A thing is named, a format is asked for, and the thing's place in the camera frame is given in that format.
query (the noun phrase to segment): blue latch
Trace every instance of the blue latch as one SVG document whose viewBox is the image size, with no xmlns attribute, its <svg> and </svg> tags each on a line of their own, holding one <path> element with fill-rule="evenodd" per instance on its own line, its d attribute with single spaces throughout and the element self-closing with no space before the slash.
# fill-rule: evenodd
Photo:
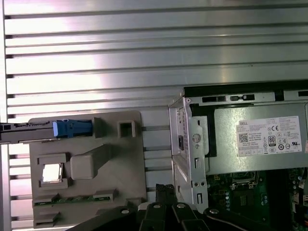
<svg viewBox="0 0 308 231">
<path fill-rule="evenodd" d="M 73 138 L 75 136 L 91 136 L 93 125 L 91 120 L 64 119 L 52 122 L 53 135 L 57 138 Z"/>
</svg>

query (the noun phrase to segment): power supply label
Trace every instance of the power supply label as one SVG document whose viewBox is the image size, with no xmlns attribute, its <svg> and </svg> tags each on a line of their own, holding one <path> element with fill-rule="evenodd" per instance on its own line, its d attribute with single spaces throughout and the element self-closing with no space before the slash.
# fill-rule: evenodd
<svg viewBox="0 0 308 231">
<path fill-rule="evenodd" d="M 302 151 L 298 116 L 239 121 L 238 156 Z"/>
</svg>

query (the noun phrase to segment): corrugated metal panel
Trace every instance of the corrugated metal panel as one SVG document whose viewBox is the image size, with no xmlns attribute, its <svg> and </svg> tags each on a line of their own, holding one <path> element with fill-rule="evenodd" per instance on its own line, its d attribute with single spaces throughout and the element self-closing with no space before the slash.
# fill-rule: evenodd
<svg viewBox="0 0 308 231">
<path fill-rule="evenodd" d="M 307 78 L 307 7 L 308 0 L 4 0 L 0 119 L 140 110 L 154 200 L 155 184 L 172 181 L 172 96 L 184 85 Z M 29 148 L 9 145 L 10 160 L 6 149 L 9 225 L 28 229 Z"/>
</svg>

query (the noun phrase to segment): square hole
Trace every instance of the square hole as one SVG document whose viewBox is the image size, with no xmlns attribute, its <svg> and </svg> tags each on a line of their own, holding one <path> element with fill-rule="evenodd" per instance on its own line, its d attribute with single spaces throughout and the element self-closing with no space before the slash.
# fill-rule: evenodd
<svg viewBox="0 0 308 231">
<path fill-rule="evenodd" d="M 132 123 L 120 124 L 121 137 L 133 137 Z"/>
<path fill-rule="evenodd" d="M 4 129 L 4 130 L 11 130 L 11 125 L 4 125 L 4 126 L 3 126 L 3 129 Z"/>
</svg>

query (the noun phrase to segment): qr code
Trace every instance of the qr code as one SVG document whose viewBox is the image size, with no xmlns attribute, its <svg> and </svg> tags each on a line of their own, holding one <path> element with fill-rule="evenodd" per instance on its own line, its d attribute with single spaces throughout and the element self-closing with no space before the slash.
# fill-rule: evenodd
<svg viewBox="0 0 308 231">
<path fill-rule="evenodd" d="M 248 134 L 247 133 L 239 134 L 239 137 L 240 137 L 240 143 L 248 142 Z"/>
</svg>

